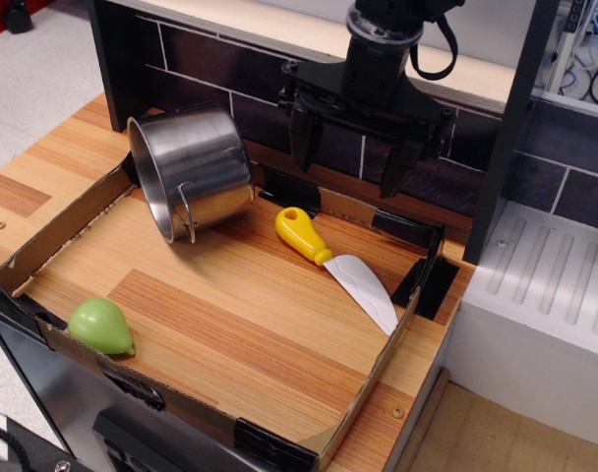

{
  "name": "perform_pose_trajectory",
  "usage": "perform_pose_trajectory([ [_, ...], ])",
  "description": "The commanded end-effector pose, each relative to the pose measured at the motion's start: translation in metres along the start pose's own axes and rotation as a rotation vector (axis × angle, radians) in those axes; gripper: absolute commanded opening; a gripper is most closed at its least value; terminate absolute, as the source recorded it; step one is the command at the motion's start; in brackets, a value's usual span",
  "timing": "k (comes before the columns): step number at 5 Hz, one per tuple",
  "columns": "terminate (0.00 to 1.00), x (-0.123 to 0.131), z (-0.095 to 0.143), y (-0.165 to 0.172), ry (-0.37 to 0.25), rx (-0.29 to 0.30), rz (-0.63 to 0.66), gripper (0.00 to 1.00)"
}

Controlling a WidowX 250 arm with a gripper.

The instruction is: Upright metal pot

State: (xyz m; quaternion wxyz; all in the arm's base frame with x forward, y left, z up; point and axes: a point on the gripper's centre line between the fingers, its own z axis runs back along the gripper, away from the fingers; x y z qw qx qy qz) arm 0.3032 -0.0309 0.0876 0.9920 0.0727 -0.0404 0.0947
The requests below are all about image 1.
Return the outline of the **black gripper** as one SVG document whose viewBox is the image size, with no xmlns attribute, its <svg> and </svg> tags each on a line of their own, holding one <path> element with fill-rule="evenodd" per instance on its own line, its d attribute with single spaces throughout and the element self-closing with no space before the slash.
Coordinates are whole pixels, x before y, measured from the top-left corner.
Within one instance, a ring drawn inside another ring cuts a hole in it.
<svg viewBox="0 0 598 472">
<path fill-rule="evenodd" d="M 278 106 L 289 117 L 291 155 L 303 172 L 314 161 L 323 125 L 393 144 L 380 198 L 394 197 L 420 157 L 436 157 L 454 109 L 416 88 L 405 74 L 406 48 L 388 50 L 357 38 L 343 62 L 288 61 Z"/>
</svg>

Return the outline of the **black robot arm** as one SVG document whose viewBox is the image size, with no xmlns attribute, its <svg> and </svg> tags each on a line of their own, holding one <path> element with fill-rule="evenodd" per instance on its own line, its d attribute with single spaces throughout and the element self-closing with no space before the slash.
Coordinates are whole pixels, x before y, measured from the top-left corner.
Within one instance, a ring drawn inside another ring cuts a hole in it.
<svg viewBox="0 0 598 472">
<path fill-rule="evenodd" d="M 456 120 L 454 108 L 415 87 L 418 43 L 428 23 L 437 25 L 453 57 L 456 37 L 446 14 L 456 1 L 356 1 L 347 11 L 351 37 L 338 63 L 287 61 L 278 106 L 289 118 L 295 165 L 309 169 L 325 124 L 390 144 L 381 195 L 395 196 L 420 161 L 439 156 Z"/>
</svg>

